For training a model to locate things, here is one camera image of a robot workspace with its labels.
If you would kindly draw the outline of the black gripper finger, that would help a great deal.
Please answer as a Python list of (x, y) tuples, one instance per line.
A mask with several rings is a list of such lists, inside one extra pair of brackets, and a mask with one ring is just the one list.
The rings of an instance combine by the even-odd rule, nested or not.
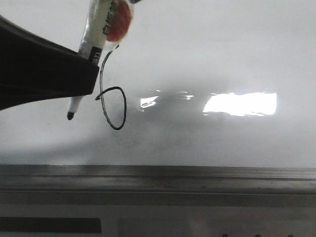
[(0, 108), (89, 95), (99, 67), (75, 51), (0, 19)]

